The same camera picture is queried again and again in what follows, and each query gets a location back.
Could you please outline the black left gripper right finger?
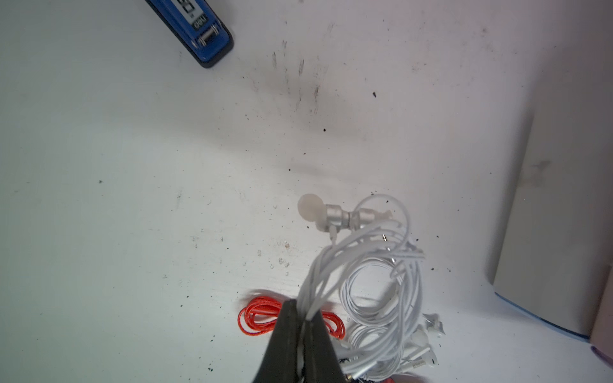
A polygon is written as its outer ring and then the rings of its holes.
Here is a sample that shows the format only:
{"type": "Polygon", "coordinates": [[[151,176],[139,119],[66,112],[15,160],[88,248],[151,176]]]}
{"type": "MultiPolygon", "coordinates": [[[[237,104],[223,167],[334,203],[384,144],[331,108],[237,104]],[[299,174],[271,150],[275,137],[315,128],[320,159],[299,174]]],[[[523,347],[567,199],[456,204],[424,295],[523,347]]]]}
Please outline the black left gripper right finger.
{"type": "Polygon", "coordinates": [[[320,311],[303,324],[303,362],[306,383],[346,382],[320,311]]]}

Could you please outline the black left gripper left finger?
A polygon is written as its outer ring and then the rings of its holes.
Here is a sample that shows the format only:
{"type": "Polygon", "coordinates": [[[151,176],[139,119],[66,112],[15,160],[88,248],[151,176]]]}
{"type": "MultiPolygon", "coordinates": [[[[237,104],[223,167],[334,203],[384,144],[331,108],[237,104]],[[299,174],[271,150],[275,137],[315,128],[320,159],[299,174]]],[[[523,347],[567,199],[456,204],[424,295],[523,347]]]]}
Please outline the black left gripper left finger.
{"type": "Polygon", "coordinates": [[[286,301],[281,308],[263,361],[253,383],[295,383],[298,377],[299,320],[297,302],[286,301]]]}

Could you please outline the white wired earphones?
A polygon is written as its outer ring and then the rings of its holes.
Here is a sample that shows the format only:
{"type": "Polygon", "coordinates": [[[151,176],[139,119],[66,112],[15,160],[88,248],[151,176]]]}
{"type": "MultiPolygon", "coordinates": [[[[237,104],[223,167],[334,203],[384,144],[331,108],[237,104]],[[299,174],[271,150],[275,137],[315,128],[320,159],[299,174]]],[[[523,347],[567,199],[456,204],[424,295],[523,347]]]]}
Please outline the white wired earphones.
{"type": "Polygon", "coordinates": [[[330,244],[311,263],[297,297],[298,315],[311,320],[332,295],[354,329],[335,346],[341,371],[352,378],[381,381],[401,373],[410,337],[421,322],[422,250],[410,236],[405,205],[373,194],[347,211],[315,194],[299,199],[301,217],[330,236],[330,244]],[[369,271],[385,271],[386,293],[363,306],[352,293],[369,271]]]}
{"type": "Polygon", "coordinates": [[[438,365],[434,347],[429,343],[429,339],[445,335],[443,322],[439,314],[423,314],[423,317],[424,323],[418,325],[394,357],[387,361],[376,362],[368,370],[346,373],[346,375],[363,382],[385,381],[388,378],[410,376],[423,366],[438,365]]]}

